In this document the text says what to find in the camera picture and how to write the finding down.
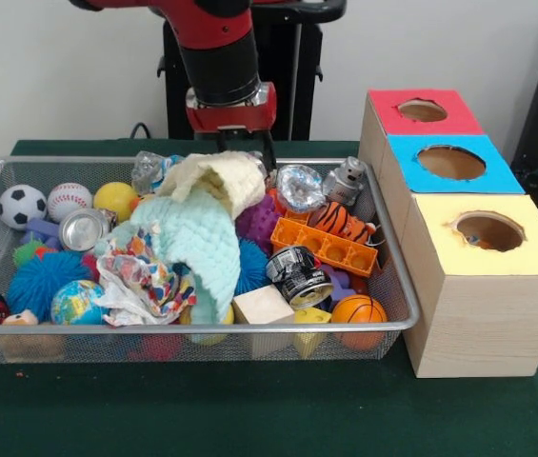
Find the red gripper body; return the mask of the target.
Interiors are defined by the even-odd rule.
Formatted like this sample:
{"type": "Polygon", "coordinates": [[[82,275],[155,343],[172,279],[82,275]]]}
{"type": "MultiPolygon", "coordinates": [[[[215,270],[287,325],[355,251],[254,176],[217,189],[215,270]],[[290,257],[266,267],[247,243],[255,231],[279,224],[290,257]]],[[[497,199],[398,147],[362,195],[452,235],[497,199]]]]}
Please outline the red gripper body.
{"type": "Polygon", "coordinates": [[[186,113],[195,133],[218,133],[225,129],[270,130],[276,120],[276,111],[277,94],[273,83],[262,83],[250,99],[229,106],[204,105],[193,88],[186,94],[186,113]]]}

